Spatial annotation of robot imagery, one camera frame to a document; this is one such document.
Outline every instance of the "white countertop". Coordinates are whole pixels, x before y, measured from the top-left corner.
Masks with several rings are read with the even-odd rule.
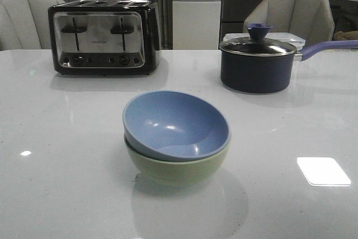
[[[0,52],[0,238],[356,238],[358,52],[294,62],[268,95],[224,87],[220,55],[161,51],[149,76],[76,77],[50,50]],[[160,89],[228,119],[227,158],[198,185],[147,181],[125,149],[125,104]],[[334,158],[351,184],[310,185],[299,157]]]

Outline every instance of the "white table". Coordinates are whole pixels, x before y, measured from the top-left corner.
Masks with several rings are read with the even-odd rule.
[[[0,66],[1,239],[357,238],[356,51],[295,62],[268,95],[224,87],[215,50],[162,51],[136,77],[61,76],[50,50],[2,51]],[[123,141],[125,104],[163,89],[210,102],[232,131],[222,167],[188,188],[137,176]],[[299,157],[334,158],[351,184],[310,185]]]

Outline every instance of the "saucepan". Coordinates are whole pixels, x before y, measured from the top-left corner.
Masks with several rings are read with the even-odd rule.
[[[357,49],[358,40],[325,41],[297,51],[294,45],[265,38],[272,26],[248,24],[250,37],[220,42],[221,81],[250,93],[278,92],[290,83],[294,60],[304,61],[326,49]]]

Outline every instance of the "chair backrest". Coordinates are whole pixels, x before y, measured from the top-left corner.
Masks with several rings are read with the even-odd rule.
[[[0,0],[0,50],[50,49],[48,8],[63,0]]]
[[[250,22],[273,25],[271,32],[289,32],[305,45],[332,40],[335,28],[329,0],[263,0],[244,25]]]

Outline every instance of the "toaster knob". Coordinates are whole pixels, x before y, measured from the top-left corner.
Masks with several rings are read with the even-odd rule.
[[[129,64],[129,57],[127,55],[122,55],[119,58],[119,62],[121,63],[121,65],[128,65]]]
[[[83,64],[83,57],[82,56],[78,56],[78,55],[75,55],[72,59],[72,64],[73,65],[81,65]]]

